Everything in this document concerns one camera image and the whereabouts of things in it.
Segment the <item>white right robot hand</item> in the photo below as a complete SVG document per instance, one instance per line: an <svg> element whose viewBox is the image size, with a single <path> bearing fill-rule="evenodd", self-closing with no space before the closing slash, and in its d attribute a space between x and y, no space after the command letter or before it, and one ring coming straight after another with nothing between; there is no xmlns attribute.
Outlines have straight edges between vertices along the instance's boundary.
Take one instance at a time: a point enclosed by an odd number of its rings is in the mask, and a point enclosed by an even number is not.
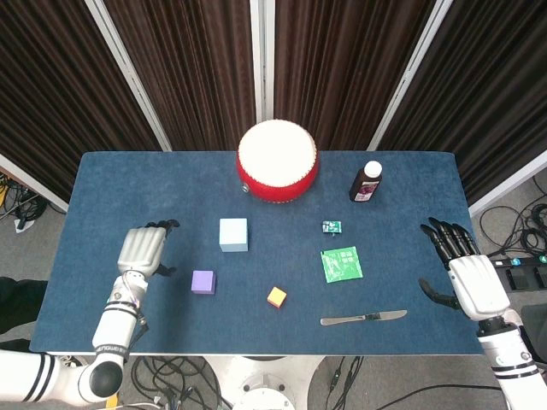
<svg viewBox="0 0 547 410"><path fill-rule="evenodd" d="M421 225L421 230L435 248L454 294L440 294L420 278L422 292L432 302L461 310L475 322L502 318L510 306L508 295L490 259L481 253L469 231L433 217L428 221L427 225Z"/></svg>

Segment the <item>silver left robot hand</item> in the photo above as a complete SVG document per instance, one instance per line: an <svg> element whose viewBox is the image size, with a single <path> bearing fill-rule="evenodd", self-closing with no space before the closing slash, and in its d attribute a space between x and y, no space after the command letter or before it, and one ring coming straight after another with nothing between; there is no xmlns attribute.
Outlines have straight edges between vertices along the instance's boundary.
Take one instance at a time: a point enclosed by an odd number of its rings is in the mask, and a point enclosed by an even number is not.
<svg viewBox="0 0 547 410"><path fill-rule="evenodd" d="M171 277L177 268L164 266L161 258L169 233L177 227L177 220L160 220L130 229L117 261L120 274L138 272L145 278L155 274Z"/></svg>

